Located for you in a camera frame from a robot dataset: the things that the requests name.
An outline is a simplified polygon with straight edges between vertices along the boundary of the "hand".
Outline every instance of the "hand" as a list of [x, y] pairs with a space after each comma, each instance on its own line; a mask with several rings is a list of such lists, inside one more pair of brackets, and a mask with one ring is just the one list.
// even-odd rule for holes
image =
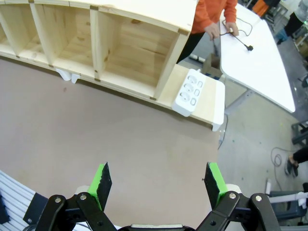
[[237, 28], [236, 23], [230, 23], [230, 22], [226, 23], [226, 29], [228, 33], [230, 33], [232, 29], [232, 33], [234, 36], [239, 35], [239, 28]]
[[210, 36], [211, 41], [213, 40], [213, 38], [216, 39], [220, 35], [219, 28], [215, 23], [212, 23], [211, 25], [207, 26], [206, 28], [204, 28], [204, 30]]

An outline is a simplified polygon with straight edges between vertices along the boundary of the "orange sweatshirt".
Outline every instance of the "orange sweatshirt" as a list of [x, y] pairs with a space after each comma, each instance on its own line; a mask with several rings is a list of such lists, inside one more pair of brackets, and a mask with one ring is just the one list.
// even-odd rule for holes
[[225, 9], [227, 22], [235, 23], [237, 0], [199, 0], [194, 21], [192, 34], [204, 32], [204, 28], [219, 21], [221, 12]]

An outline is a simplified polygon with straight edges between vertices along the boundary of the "white power strip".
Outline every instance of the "white power strip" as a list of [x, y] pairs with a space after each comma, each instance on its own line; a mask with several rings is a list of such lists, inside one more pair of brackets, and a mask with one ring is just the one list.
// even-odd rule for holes
[[172, 109], [182, 116], [190, 116], [196, 109], [205, 82], [206, 77], [200, 70], [190, 69], [172, 104]]

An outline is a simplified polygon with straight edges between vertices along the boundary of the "white table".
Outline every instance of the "white table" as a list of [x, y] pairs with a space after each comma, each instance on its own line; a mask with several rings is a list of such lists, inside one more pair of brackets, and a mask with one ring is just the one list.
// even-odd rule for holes
[[[247, 46], [252, 45], [253, 51], [248, 51], [231, 35], [221, 37], [220, 69], [229, 79], [247, 88], [238, 99], [225, 110], [229, 115], [241, 103], [255, 92], [287, 110], [295, 111], [294, 100], [289, 80], [284, 69], [279, 51], [267, 23], [245, 7], [237, 4], [237, 17], [253, 26], [247, 37], [240, 32], [238, 38]], [[220, 17], [220, 32], [226, 32], [223, 25], [223, 13]], [[249, 26], [237, 20], [239, 29], [249, 32]]]

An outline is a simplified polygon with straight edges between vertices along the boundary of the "sleeve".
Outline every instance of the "sleeve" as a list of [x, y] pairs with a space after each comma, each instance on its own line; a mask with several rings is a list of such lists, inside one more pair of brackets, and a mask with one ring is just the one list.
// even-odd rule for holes
[[236, 9], [235, 6], [237, 4], [237, 0], [227, 0], [225, 7], [225, 17], [226, 22], [235, 23], [236, 21]]
[[198, 24], [202, 28], [206, 28], [213, 23], [208, 16], [205, 0], [199, 0], [193, 23]]

